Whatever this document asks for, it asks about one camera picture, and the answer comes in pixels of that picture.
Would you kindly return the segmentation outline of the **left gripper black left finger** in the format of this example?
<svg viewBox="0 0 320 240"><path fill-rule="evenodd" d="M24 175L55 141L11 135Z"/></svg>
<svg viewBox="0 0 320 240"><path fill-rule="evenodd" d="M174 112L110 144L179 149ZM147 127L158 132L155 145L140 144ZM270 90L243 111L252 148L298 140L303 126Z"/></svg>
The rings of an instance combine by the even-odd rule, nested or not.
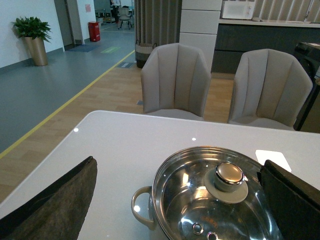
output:
<svg viewBox="0 0 320 240"><path fill-rule="evenodd" d="M98 175L89 156L0 220L2 240L76 240L89 210Z"/></svg>

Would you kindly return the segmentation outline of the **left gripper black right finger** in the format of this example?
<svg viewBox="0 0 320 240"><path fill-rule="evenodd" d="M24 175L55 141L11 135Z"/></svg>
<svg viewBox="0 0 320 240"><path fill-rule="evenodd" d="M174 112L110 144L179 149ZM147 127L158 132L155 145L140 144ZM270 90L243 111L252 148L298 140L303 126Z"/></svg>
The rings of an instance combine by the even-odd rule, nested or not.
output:
<svg viewBox="0 0 320 240"><path fill-rule="evenodd" d="M269 159L257 176L283 238L318 240L320 191Z"/></svg>

